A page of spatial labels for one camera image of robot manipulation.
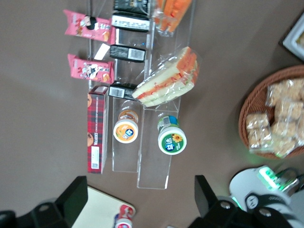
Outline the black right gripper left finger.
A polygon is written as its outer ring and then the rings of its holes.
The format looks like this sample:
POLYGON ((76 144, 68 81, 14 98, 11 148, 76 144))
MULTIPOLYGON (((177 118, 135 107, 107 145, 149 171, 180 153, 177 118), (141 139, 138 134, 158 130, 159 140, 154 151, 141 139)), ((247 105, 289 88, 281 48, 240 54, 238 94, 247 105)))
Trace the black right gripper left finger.
POLYGON ((18 228, 70 228, 88 201, 87 177, 78 176, 55 200, 17 218, 18 228))

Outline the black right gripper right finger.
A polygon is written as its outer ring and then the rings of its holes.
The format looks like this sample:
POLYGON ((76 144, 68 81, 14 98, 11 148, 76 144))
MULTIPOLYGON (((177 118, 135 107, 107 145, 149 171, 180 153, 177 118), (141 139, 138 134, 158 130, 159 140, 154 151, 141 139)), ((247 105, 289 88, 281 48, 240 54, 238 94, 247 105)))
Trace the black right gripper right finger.
POLYGON ((248 213, 219 200, 203 175, 194 178, 194 196, 200 216, 190 228, 286 228, 288 221, 275 209, 258 207, 248 213))

